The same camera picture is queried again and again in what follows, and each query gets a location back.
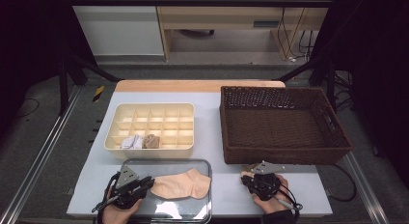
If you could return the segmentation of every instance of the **cream plastic organizer box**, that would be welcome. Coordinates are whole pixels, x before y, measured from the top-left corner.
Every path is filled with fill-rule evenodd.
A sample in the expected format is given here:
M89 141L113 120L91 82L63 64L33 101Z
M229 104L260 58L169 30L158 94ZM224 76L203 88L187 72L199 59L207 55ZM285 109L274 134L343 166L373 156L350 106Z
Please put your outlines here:
M123 103L116 110L105 139L115 158L189 158L194 143L195 107L191 103ZM121 149L138 134L160 137L158 149Z

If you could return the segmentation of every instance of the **sleeve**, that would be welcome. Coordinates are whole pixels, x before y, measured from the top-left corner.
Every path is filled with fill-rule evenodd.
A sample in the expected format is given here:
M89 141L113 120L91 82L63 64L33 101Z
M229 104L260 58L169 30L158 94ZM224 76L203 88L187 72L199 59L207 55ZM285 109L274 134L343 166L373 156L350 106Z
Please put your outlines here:
M261 219L263 224L295 224L291 210L264 214Z

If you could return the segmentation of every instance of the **tray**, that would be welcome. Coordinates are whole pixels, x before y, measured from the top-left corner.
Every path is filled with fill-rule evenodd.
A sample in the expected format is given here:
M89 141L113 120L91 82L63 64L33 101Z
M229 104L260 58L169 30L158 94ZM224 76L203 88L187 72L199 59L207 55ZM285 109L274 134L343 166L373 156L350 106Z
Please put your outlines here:
M211 177L210 164L202 159L128 159L123 165L127 165L141 179L180 174L192 168ZM138 223L207 223L211 218L210 190L203 199L188 197L172 200L158 197L149 190L135 219Z
M352 147L322 90L222 87L228 164L334 164Z
M191 103L123 103L116 110L105 149L118 159L189 158L194 144L195 108ZM158 149L121 149L125 138L160 137Z

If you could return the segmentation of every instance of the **human hand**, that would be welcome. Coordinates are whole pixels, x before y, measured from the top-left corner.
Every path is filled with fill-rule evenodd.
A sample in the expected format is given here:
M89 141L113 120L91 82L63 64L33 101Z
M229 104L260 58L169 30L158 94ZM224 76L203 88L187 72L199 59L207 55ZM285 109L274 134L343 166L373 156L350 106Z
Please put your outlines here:
M109 188L107 199L109 199L109 195L111 194L112 187ZM138 211L139 207L142 204L142 199L139 199L131 208L127 210L122 210L110 204L107 206L103 211L102 216L102 223L104 224L126 224L130 216L133 213Z
M288 194L287 188L288 188L288 181L283 178L283 176L276 174L276 178L278 178L281 182L280 189ZM273 198L271 198L268 201L262 201L258 195L252 194L253 202L258 205L259 207L262 208L262 210L268 214L276 211L281 211L281 210L288 210L288 208L284 205L282 205L279 200L283 200L287 203L290 203L288 198L282 194L281 192L277 192L276 195L274 195Z

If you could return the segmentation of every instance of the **brown wicker basket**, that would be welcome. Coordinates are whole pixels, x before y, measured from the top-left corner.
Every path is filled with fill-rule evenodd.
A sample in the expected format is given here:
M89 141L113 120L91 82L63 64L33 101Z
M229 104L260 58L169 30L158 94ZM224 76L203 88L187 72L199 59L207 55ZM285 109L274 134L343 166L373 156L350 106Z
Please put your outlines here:
M352 150L322 90L222 87L227 164L334 164Z

